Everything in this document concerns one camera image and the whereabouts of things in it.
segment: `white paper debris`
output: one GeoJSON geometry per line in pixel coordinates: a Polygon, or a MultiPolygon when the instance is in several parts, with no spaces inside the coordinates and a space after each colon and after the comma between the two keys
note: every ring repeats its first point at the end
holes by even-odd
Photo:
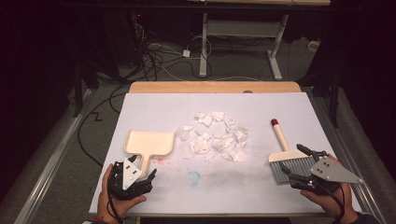
{"type": "MultiPolygon", "coordinates": [[[[248,130],[242,127],[234,128],[235,119],[225,118],[225,113],[220,111],[196,113],[194,118],[198,120],[198,123],[204,124],[207,129],[205,131],[195,129],[195,133],[198,136],[184,148],[184,159],[205,155],[204,161],[211,162],[215,155],[221,152],[221,158],[226,161],[240,162],[248,160],[248,152],[245,149],[248,140],[248,130]],[[221,129],[219,125],[209,127],[212,122],[219,121],[222,121],[220,124],[225,124],[224,129],[221,129]],[[212,130],[212,132],[216,130],[217,133],[206,133],[208,130],[212,130]]],[[[192,129],[194,127],[190,125],[179,126],[177,137],[183,141],[189,139],[192,129]]]]}
{"type": "Polygon", "coordinates": [[[211,162],[212,159],[213,159],[213,157],[215,157],[215,155],[216,155],[216,153],[213,152],[213,151],[207,153],[207,154],[205,155],[205,161],[206,161],[206,162],[211,162]]]}
{"type": "Polygon", "coordinates": [[[207,140],[208,138],[205,136],[198,136],[191,142],[195,154],[206,154],[209,151],[207,140]]]}
{"type": "Polygon", "coordinates": [[[241,144],[242,146],[247,144],[247,139],[248,139],[248,130],[238,127],[234,130],[236,139],[238,139],[238,143],[241,144]]]}
{"type": "Polygon", "coordinates": [[[234,119],[226,119],[224,120],[225,126],[226,126],[226,130],[227,133],[230,133],[233,131],[233,125],[235,124],[235,120],[234,119]]]}
{"type": "Polygon", "coordinates": [[[233,157],[233,161],[248,160],[248,153],[240,144],[236,145],[236,147],[230,152],[230,155],[233,157]]]}
{"type": "Polygon", "coordinates": [[[206,127],[212,123],[213,119],[210,115],[204,113],[195,114],[195,118],[198,119],[198,123],[203,123],[206,127]]]}
{"type": "Polygon", "coordinates": [[[232,161],[233,156],[230,155],[228,152],[221,153],[221,158],[226,160],[226,161],[232,161]]]}
{"type": "Polygon", "coordinates": [[[233,142],[233,138],[231,136],[221,137],[220,139],[216,139],[212,142],[212,147],[217,151],[222,151],[224,148],[229,147],[233,142]]]}
{"type": "Polygon", "coordinates": [[[183,159],[189,160],[195,157],[193,142],[190,142],[183,150],[183,159]]]}
{"type": "Polygon", "coordinates": [[[222,121],[222,120],[224,120],[224,112],[214,111],[214,112],[212,112],[212,118],[215,121],[222,121]]]}
{"type": "Polygon", "coordinates": [[[194,128],[191,125],[180,125],[176,131],[176,137],[182,141],[186,141],[190,138],[190,131],[194,128]]]}

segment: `hand broom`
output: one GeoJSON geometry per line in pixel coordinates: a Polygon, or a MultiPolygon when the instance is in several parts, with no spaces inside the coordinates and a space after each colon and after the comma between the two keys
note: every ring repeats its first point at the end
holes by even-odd
{"type": "Polygon", "coordinates": [[[282,146],[282,152],[275,152],[270,155],[268,161],[273,170],[277,184],[289,183],[289,177],[285,175],[280,169],[280,163],[283,162],[293,174],[296,175],[311,175],[310,169],[316,163],[312,157],[308,157],[300,150],[290,150],[286,141],[285,135],[280,128],[276,119],[271,120],[277,139],[282,146]]]}

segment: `wooden dustpan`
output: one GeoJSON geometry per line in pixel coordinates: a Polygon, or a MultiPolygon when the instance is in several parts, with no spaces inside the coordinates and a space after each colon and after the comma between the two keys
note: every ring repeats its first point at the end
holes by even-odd
{"type": "Polygon", "coordinates": [[[173,149],[174,141],[175,133],[129,131],[124,149],[128,153],[141,156],[141,178],[147,175],[150,157],[168,155],[173,149]]]}

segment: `blue stain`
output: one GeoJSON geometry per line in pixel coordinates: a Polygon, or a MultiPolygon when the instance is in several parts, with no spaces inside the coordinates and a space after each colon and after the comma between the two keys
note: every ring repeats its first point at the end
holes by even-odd
{"type": "Polygon", "coordinates": [[[192,187],[196,187],[198,185],[200,178],[201,176],[197,172],[191,171],[186,176],[186,182],[188,185],[192,187]]]}

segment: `black cable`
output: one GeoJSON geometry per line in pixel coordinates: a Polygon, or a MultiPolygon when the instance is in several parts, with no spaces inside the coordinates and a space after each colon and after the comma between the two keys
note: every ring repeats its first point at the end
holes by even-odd
{"type": "Polygon", "coordinates": [[[113,172],[111,172],[111,175],[108,177],[108,180],[107,180],[107,197],[108,197],[107,212],[108,212],[112,217],[114,217],[120,224],[122,224],[122,223],[123,223],[123,220],[122,220],[122,218],[119,216],[119,214],[117,213],[117,210],[116,210],[116,207],[114,206],[113,199],[112,199],[112,197],[111,197],[111,192],[110,192],[110,178],[111,178],[111,176],[113,176],[113,175],[114,175],[113,172]],[[112,214],[110,213],[110,211],[108,210],[108,205],[109,205],[109,204],[110,204],[111,210],[113,210],[113,214],[114,214],[114,215],[112,215],[112,214]]]}
{"type": "Polygon", "coordinates": [[[338,204],[338,206],[340,206],[341,209],[341,213],[338,216],[338,218],[333,222],[333,224],[338,224],[341,221],[341,218],[343,218],[344,214],[345,214],[345,195],[344,195],[344,190],[341,187],[341,185],[338,185],[338,187],[341,189],[341,191],[343,192],[343,203],[340,202],[340,200],[337,199],[337,197],[335,197],[335,195],[333,193],[331,193],[328,189],[324,188],[321,185],[316,185],[317,187],[319,187],[320,189],[324,190],[330,197],[332,197],[334,199],[334,201],[338,204]]]}
{"type": "Polygon", "coordinates": [[[120,111],[117,110],[117,109],[114,107],[113,103],[111,103],[111,99],[113,98],[114,93],[116,93],[117,91],[119,91],[123,86],[124,86],[124,85],[119,85],[113,92],[111,92],[110,98],[108,99],[108,103],[110,104],[110,107],[114,110],[114,112],[116,112],[116,113],[118,113],[118,114],[120,113],[120,111]]]}
{"type": "Polygon", "coordinates": [[[85,147],[82,145],[82,141],[81,141],[81,136],[80,136],[80,132],[81,132],[81,127],[82,125],[85,123],[85,121],[87,120],[87,118],[90,116],[90,114],[95,111],[100,105],[104,104],[105,102],[107,102],[108,100],[110,100],[111,98],[114,97],[118,97],[118,96],[122,96],[125,93],[120,93],[117,95],[113,95],[107,99],[105,99],[104,101],[102,101],[99,105],[97,105],[93,110],[90,111],[90,113],[84,118],[84,120],[81,122],[81,124],[78,127],[78,131],[77,131],[77,137],[78,137],[78,144],[81,148],[81,150],[85,153],[85,155],[87,155],[91,160],[93,160],[96,164],[98,164],[100,167],[103,167],[103,164],[101,162],[99,162],[97,159],[95,159],[93,156],[90,155],[90,153],[88,153],[88,151],[85,149],[85,147]]]}

